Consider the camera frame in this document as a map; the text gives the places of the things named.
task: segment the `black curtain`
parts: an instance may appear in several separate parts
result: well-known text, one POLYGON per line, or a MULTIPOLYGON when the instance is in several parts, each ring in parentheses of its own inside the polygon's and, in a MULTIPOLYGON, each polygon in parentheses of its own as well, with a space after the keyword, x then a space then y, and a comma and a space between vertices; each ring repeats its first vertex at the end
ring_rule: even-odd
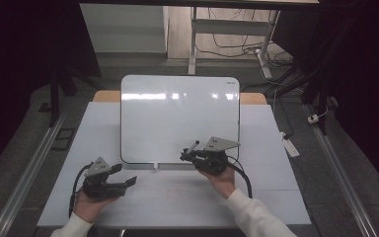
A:
POLYGON ((74 0, 0 0, 0 154, 54 68, 101 76, 74 0))

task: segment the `small device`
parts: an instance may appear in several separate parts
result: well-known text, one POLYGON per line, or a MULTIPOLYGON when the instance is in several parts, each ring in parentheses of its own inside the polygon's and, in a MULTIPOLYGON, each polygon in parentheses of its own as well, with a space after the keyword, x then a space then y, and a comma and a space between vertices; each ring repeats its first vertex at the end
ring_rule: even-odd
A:
POLYGON ((312 124, 319 121, 319 117, 317 115, 313 115, 310 117, 307 117, 307 121, 312 124))
POLYGON ((198 144, 196 141, 190 149, 185 148, 180 159, 190 161, 197 170, 214 176, 222 173, 229 163, 225 150, 240 146, 239 142, 218 137, 211 137, 203 150, 194 150, 198 144))
POLYGON ((110 167, 103 159, 98 158, 85 173, 85 181, 83 183, 84 193, 91 198, 116 198, 125 195, 127 188, 135 185, 137 176, 126 180, 124 183, 108 184, 109 175, 119 172, 122 164, 110 167))

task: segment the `metal frame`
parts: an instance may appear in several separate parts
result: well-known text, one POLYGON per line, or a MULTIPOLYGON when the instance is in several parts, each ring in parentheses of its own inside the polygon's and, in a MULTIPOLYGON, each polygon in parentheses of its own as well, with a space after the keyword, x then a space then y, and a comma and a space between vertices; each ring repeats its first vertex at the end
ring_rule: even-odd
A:
POLYGON ((269 22, 247 22, 229 20, 197 19, 196 7, 191 8, 191 43, 189 50, 189 75, 195 74, 196 64, 196 34, 221 34, 265 37, 263 46, 257 57, 265 79, 271 79, 272 75, 266 65, 265 53, 275 28, 279 11, 274 11, 269 22))
POLYGON ((23 176, 18 181, 17 186, 12 191, 11 196, 8 198, 8 201, 0 213, 0 236, 6 236, 8 234, 8 231, 11 228, 11 225, 14 222, 24 199, 29 193, 30 187, 36 179, 39 168, 41 167, 41 164, 44 161, 48 150, 57 135, 57 132, 60 130, 61 125, 66 118, 66 114, 72 104, 72 99, 66 99, 65 102, 66 103, 62 108, 60 117, 55 122, 53 127, 47 129, 44 138, 24 171, 23 176))
MULTIPOLYGON (((307 115, 310 115, 310 111, 306 105, 303 105, 303 109, 305 110, 307 115)), ((329 165, 334 172, 335 178, 337 179, 341 190, 343 192, 343 196, 346 199, 349 207, 351 208, 352 214, 355 217, 355 221, 361 230, 362 236, 365 237, 377 237, 376 230, 371 222, 371 219, 368 216, 367 211, 365 210, 364 205, 361 202, 358 194, 353 188, 352 184, 349 181, 349 178, 346 174, 346 171, 343 169, 340 159, 338 158, 337 153, 332 146, 331 141, 328 139, 326 135, 322 133, 322 131, 316 126, 313 126, 313 130, 315 131, 316 137, 325 153, 326 158, 328 159, 329 165)))

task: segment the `wall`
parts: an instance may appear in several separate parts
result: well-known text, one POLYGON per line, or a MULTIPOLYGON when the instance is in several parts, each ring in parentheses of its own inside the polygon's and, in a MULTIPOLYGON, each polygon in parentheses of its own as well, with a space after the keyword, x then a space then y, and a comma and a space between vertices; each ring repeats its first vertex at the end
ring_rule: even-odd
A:
POLYGON ((166 52, 164 7, 81 4, 95 52, 166 52))

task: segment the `aluminum rail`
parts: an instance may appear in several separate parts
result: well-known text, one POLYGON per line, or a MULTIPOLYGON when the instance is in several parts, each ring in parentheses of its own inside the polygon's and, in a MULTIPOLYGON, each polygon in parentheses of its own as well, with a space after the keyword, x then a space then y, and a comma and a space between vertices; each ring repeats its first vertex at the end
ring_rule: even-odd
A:
MULTIPOLYGON (((308 116, 311 114, 306 105, 303 105, 303 109, 306 111, 308 116)), ((359 229, 361 230, 362 236, 377 237, 378 235, 373 224, 371 223, 371 219, 369 218, 361 199, 350 183, 340 159, 331 144, 331 141, 326 135, 323 135, 322 131, 320 131, 316 125, 313 125, 313 129, 325 153, 325 156, 328 159, 329 165, 331 166, 332 171, 340 184, 343 196, 351 208, 352 214, 355 217, 355 221, 358 224, 359 229)))
POLYGON ((55 122, 54 126, 49 128, 45 133, 44 138, 42 139, 30 163, 18 181, 17 186, 12 191, 10 197, 8 198, 8 201, 2 209, 0 213, 0 236, 6 236, 8 234, 8 231, 11 228, 11 225, 14 222, 15 217, 17 216, 18 211, 24 202, 24 199, 28 194, 30 187, 33 185, 33 182, 36 179, 39 168, 41 167, 41 164, 51 147, 51 143, 53 142, 54 138, 57 135, 57 132, 60 130, 61 125, 66 118, 66 114, 69 111, 72 101, 73 99, 71 98, 65 99, 65 103, 62 107, 59 119, 55 122))

